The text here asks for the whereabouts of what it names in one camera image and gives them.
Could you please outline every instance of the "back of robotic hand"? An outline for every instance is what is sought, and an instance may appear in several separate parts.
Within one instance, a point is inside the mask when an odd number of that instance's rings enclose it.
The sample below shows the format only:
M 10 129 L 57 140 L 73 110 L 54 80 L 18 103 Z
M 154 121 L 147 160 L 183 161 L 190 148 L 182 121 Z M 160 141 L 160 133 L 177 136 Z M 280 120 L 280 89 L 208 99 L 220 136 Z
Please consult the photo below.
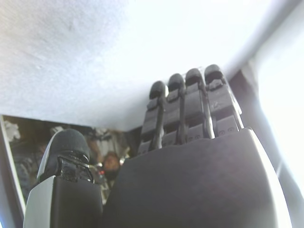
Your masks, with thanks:
M 276 173 L 217 65 L 151 87 L 138 156 L 107 203 L 74 130 L 51 139 L 24 228 L 290 228 Z

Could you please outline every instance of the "prosthetic hand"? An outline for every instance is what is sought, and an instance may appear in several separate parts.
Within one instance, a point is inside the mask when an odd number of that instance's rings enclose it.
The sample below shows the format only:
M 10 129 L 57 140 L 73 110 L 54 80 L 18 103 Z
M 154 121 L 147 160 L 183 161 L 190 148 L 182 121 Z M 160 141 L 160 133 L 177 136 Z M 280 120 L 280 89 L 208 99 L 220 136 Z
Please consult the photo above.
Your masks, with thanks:
M 168 89 L 151 87 L 138 156 L 124 162 L 103 212 L 85 141 L 55 135 L 24 227 L 290 228 L 276 173 L 219 67 L 174 74 Z

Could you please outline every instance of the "robotic hand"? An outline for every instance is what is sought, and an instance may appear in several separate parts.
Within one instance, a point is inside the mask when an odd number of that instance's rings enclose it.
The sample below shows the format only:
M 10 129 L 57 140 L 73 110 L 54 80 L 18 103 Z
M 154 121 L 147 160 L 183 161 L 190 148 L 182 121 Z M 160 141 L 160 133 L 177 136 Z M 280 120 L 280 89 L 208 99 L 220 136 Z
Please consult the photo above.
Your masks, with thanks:
M 83 136 L 50 141 L 29 195 L 25 228 L 291 228 L 276 173 L 217 65 L 153 84 L 138 156 L 107 203 Z

